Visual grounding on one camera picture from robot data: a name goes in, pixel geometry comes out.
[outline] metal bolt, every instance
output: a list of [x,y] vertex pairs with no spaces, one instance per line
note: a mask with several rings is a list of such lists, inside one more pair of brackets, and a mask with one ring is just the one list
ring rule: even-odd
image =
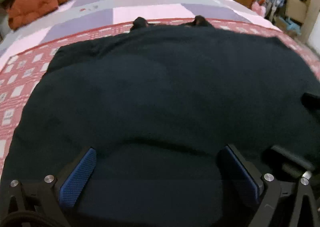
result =
[[263,176],[268,182],[271,182],[275,179],[275,177],[272,174],[265,174]]
[[301,178],[300,182],[301,182],[301,184],[303,184],[303,185],[308,185],[308,184],[309,184],[308,179],[306,179],[306,178],[304,178],[304,177]]
[[46,183],[51,183],[52,181],[54,180],[54,176],[53,175],[47,175],[45,178],[44,178],[44,181]]
[[312,177],[312,173],[310,171],[305,171],[302,177],[309,180]]
[[11,183],[10,183],[10,186],[11,187],[15,187],[19,184],[19,181],[18,180],[12,180]]

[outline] cardboard box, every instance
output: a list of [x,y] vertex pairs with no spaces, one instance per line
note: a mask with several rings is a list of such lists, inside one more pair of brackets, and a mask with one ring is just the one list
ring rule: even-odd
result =
[[297,38],[300,42],[305,44],[316,23],[319,11],[320,0],[307,0],[306,2],[301,2],[300,0],[286,0],[284,6],[279,9],[278,15],[282,16],[284,19],[290,17],[292,21],[301,25],[301,35]]

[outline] bedding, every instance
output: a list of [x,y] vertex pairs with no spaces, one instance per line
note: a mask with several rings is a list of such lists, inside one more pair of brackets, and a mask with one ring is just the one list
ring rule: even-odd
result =
[[0,45],[0,69],[8,58],[38,44],[101,26],[145,19],[193,18],[202,15],[258,24],[278,30],[269,21],[233,0],[71,0],[6,36]]
[[181,24],[193,21],[195,15],[206,17],[218,29],[277,36],[320,79],[320,62],[315,54],[232,0],[71,0],[9,34],[0,45],[0,172],[22,108],[58,47],[129,32],[138,16],[153,23]]
[[[46,70],[40,60],[50,54],[41,48],[13,60],[14,72],[31,61],[17,80]],[[319,81],[276,37],[159,25],[69,44],[23,109],[0,200],[12,179],[57,175],[92,146],[97,165],[72,226],[247,226],[236,196],[226,198],[232,189],[223,190],[217,153],[232,142],[266,173],[261,154],[278,144],[320,165],[319,114],[301,104],[304,92],[319,94]]]

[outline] dark fabric cover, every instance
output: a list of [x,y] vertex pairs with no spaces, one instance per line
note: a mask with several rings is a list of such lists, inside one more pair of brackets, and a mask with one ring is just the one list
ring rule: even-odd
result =
[[90,145],[97,166],[77,210],[101,224],[86,226],[240,226],[217,153],[233,143],[266,173],[260,155],[278,144],[320,164],[306,91],[319,82],[277,38],[153,26],[62,47],[24,107],[0,199],[12,179],[41,181]]

